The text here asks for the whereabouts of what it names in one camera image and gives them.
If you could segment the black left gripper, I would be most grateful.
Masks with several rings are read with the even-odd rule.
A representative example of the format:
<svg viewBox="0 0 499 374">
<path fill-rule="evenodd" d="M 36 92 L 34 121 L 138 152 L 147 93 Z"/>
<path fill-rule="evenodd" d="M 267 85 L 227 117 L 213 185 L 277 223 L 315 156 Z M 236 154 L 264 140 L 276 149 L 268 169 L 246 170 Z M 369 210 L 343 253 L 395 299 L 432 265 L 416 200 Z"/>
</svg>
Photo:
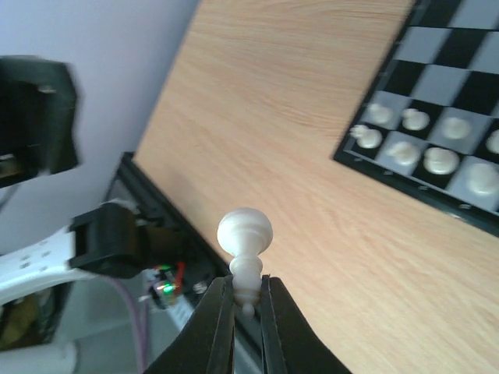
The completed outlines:
<svg viewBox="0 0 499 374">
<path fill-rule="evenodd" d="M 76 168 L 77 89 L 68 64 L 1 57 L 1 186 Z"/>
</svg>

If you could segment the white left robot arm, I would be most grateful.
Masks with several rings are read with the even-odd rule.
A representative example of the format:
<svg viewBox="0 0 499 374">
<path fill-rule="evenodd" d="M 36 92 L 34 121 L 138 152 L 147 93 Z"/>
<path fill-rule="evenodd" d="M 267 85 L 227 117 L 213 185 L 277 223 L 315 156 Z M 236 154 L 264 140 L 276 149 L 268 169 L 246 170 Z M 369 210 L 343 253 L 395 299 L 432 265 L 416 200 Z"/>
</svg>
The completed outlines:
<svg viewBox="0 0 499 374">
<path fill-rule="evenodd" d="M 64 62 L 1 58 L 2 187 L 78 166 L 76 107 L 76 86 Z M 1 303 L 95 277 L 122 290 L 121 281 L 140 272 L 136 223 L 136 210 L 111 200 L 47 238 L 3 255 Z"/>
</svg>

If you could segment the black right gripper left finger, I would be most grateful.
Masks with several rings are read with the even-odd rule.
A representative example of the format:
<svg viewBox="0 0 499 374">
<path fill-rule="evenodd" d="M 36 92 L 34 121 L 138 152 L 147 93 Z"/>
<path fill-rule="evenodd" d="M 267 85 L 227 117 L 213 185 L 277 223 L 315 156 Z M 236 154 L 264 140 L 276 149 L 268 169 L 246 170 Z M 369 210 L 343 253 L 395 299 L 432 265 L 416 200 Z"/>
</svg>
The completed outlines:
<svg viewBox="0 0 499 374">
<path fill-rule="evenodd" d="M 235 306 L 232 277 L 215 278 L 180 334 L 145 374 L 234 372 Z"/>
</svg>

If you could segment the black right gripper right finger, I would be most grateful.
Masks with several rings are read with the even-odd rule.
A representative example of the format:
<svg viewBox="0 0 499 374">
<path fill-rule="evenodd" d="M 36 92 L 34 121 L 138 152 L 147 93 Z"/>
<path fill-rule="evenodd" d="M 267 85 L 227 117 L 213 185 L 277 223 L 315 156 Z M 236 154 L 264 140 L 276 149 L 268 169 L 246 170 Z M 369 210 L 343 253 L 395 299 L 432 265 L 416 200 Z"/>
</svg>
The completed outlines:
<svg viewBox="0 0 499 374">
<path fill-rule="evenodd" d="M 260 327 L 265 373 L 350 372 L 313 332 L 278 277 L 262 278 Z"/>
</svg>

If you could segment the black and silver chessboard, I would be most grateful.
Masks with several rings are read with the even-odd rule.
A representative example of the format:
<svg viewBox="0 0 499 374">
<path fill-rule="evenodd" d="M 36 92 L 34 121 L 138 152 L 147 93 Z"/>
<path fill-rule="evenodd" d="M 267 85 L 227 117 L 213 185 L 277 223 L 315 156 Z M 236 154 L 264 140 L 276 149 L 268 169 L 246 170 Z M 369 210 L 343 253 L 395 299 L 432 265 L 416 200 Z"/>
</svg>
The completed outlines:
<svg viewBox="0 0 499 374">
<path fill-rule="evenodd" d="M 378 103 L 393 116 L 386 125 L 370 122 L 367 106 Z M 402 112 L 426 112 L 425 129 L 402 126 Z M 461 140 L 446 139 L 446 118 L 458 117 L 471 125 Z M 354 125 L 381 132 L 374 149 L 360 148 L 350 136 Z M 406 195 L 444 211 L 492 235 L 498 233 L 498 191 L 489 196 L 472 193 L 466 172 L 476 163 L 493 165 L 498 154 L 486 148 L 498 130 L 498 4 L 495 1 L 417 1 L 359 105 L 337 150 L 338 163 L 389 185 Z M 406 141 L 420 151 L 409 166 L 396 164 L 386 151 Z M 457 153 L 455 172 L 434 175 L 423 166 L 424 152 L 440 147 Z"/>
</svg>

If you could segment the white chess piece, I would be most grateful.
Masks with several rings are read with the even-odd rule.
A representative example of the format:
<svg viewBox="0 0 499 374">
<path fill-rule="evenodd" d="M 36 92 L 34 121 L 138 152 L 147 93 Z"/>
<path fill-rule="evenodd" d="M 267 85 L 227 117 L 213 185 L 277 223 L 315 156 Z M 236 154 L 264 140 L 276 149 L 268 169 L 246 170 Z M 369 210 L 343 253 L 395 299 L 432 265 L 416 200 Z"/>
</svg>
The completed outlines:
<svg viewBox="0 0 499 374">
<path fill-rule="evenodd" d="M 442 133 L 446 139 L 461 140 L 471 131 L 471 125 L 463 118 L 449 117 L 443 122 Z"/>
<path fill-rule="evenodd" d="M 386 154 L 398 165 L 409 166 L 416 163 L 420 157 L 419 149 L 412 143 L 399 141 L 393 143 Z"/>
<path fill-rule="evenodd" d="M 371 123 L 375 125 L 386 125 L 393 116 L 393 111 L 378 103 L 372 103 L 367 106 L 367 114 Z"/>
<path fill-rule="evenodd" d="M 350 136 L 363 149 L 374 149 L 381 145 L 383 136 L 380 131 L 368 128 L 366 125 L 354 125 L 350 129 Z"/>
<path fill-rule="evenodd" d="M 472 164 L 466 172 L 466 184 L 475 195 L 493 195 L 498 191 L 498 171 L 491 164 Z"/>
<path fill-rule="evenodd" d="M 411 131 L 425 129 L 430 122 L 429 115 L 415 108 L 406 108 L 402 112 L 402 126 Z"/>
<path fill-rule="evenodd" d="M 423 166 L 434 175 L 452 174 L 457 170 L 459 163 L 459 156 L 452 150 L 430 147 L 424 152 Z"/>
</svg>

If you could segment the white chess bishop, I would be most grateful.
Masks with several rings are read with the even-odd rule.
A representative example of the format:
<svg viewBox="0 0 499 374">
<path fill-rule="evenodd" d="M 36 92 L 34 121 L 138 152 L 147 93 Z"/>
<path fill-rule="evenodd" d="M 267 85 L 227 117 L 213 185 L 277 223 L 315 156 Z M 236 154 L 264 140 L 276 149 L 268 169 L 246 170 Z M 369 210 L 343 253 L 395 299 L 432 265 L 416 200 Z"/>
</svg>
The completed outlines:
<svg viewBox="0 0 499 374">
<path fill-rule="evenodd" d="M 273 229 L 267 216 L 253 208 L 233 210 L 221 219 L 217 240 L 220 247 L 232 256 L 234 301 L 249 318 L 260 304 L 263 263 L 259 255 L 273 240 Z"/>
</svg>

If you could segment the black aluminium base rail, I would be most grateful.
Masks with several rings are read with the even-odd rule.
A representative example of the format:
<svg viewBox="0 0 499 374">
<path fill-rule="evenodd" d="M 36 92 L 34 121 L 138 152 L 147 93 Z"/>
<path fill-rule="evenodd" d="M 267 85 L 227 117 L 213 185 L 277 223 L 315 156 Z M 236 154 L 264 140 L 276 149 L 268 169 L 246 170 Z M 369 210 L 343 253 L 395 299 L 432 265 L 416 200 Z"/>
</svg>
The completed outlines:
<svg viewBox="0 0 499 374">
<path fill-rule="evenodd" d="M 194 270 L 194 278 L 202 271 L 210 275 L 210 284 L 217 277 L 230 276 L 222 261 L 201 238 L 187 220 L 177 211 L 159 189 L 133 162 L 131 153 L 124 153 L 116 171 L 116 180 L 122 182 L 140 212 L 151 224 L 139 228 L 140 244 L 146 249 L 146 267 L 172 265 L 186 261 L 196 265 L 195 256 L 202 257 L 201 269 Z M 235 301 L 234 372 L 261 373 L 261 346 L 256 342 L 258 324 L 243 322 L 243 313 Z"/>
</svg>

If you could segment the white chess pawn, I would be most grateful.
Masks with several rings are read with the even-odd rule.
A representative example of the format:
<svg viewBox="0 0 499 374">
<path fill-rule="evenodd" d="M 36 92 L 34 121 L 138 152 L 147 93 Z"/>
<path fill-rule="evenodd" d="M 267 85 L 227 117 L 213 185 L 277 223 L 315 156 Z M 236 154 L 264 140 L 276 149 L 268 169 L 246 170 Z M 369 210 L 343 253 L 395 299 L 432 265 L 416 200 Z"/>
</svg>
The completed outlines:
<svg viewBox="0 0 499 374">
<path fill-rule="evenodd" d="M 499 130 L 493 131 L 486 141 L 489 152 L 499 154 Z"/>
</svg>

